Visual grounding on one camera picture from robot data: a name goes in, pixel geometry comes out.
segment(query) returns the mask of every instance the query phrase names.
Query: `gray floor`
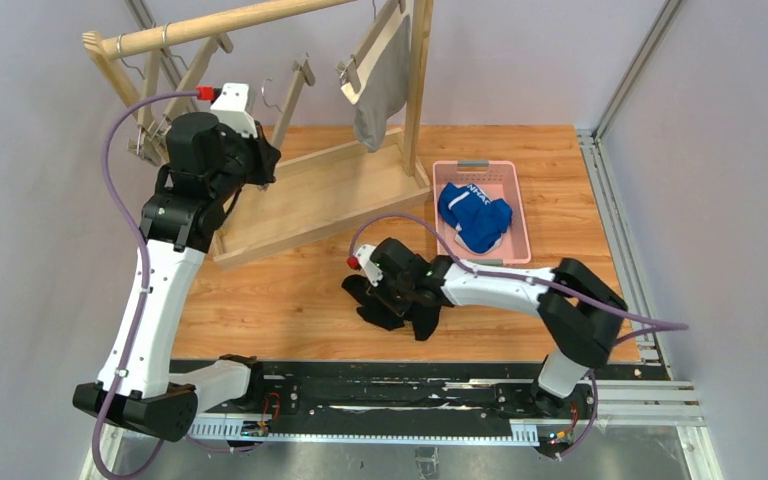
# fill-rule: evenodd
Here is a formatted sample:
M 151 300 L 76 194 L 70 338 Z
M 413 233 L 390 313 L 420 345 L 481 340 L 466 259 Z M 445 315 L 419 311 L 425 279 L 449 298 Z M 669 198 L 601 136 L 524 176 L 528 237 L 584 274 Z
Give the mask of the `gray floor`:
M 154 442 L 123 439 L 116 471 L 129 473 L 138 468 Z M 443 446 L 437 450 L 437 476 L 428 475 L 426 480 L 690 478 L 673 428 L 615 427 L 604 433 L 594 429 L 585 442 L 562 463 L 543 458 L 530 447 Z M 422 480 L 417 448 L 428 447 L 275 443 L 247 455 L 230 456 L 208 455 L 182 441 L 164 445 L 141 478 Z M 424 467 L 426 472 L 433 470 L 428 462 Z

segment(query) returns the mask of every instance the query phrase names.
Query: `black wire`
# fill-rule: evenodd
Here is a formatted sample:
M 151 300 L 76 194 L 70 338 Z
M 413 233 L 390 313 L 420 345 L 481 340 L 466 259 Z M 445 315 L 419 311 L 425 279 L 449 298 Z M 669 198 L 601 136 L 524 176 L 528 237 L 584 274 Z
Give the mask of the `black wire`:
M 228 206 L 228 210 L 225 212 L 225 217 L 227 218 L 228 215 L 231 215 L 231 210 L 234 209 L 234 207 L 237 205 L 237 200 L 240 198 L 240 193 L 243 191 L 243 189 L 237 190 L 237 193 L 234 194 L 234 199 L 231 200 L 231 205 Z

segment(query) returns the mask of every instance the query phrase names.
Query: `blue garment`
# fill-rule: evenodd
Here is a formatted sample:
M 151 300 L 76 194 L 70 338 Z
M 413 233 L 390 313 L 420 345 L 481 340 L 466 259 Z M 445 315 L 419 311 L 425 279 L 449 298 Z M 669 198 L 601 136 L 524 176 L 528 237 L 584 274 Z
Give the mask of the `blue garment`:
M 458 231 L 462 243 L 477 254 L 498 246 L 513 218 L 511 207 L 503 199 L 490 200 L 473 183 L 464 187 L 447 184 L 440 192 L 437 211 Z

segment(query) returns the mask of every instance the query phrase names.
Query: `plastic basket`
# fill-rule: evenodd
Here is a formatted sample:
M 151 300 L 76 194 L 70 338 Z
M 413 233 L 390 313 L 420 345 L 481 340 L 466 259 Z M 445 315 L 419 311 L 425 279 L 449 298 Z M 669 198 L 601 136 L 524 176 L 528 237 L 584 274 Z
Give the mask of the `plastic basket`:
M 521 266 L 531 261 L 531 246 L 528 243 L 528 229 L 525 226 L 525 211 L 516 167 L 511 162 L 492 160 L 459 160 L 434 162 L 434 213 L 437 231 L 446 240 L 452 251 L 460 258 L 485 265 Z M 502 244 L 487 255 L 476 255 L 455 242 L 455 229 L 450 227 L 437 213 L 440 192 L 447 183 L 463 186 L 474 183 L 491 198 L 503 198 L 513 210 L 508 232 L 502 236 Z M 443 246 L 437 243 L 437 252 L 445 254 Z

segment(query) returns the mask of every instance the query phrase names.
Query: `red connector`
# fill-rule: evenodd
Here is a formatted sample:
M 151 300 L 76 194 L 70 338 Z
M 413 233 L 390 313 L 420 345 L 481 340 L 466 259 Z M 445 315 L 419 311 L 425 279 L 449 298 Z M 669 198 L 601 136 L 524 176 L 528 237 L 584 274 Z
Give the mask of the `red connector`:
M 210 85 L 199 85 L 196 87 L 196 90 L 199 92 L 199 100 L 206 100 L 208 102 L 216 100 L 216 90 Z
M 352 270 L 360 270 L 360 261 L 357 259 L 357 257 L 349 257 L 349 258 L 347 258 L 346 259 L 346 264 Z

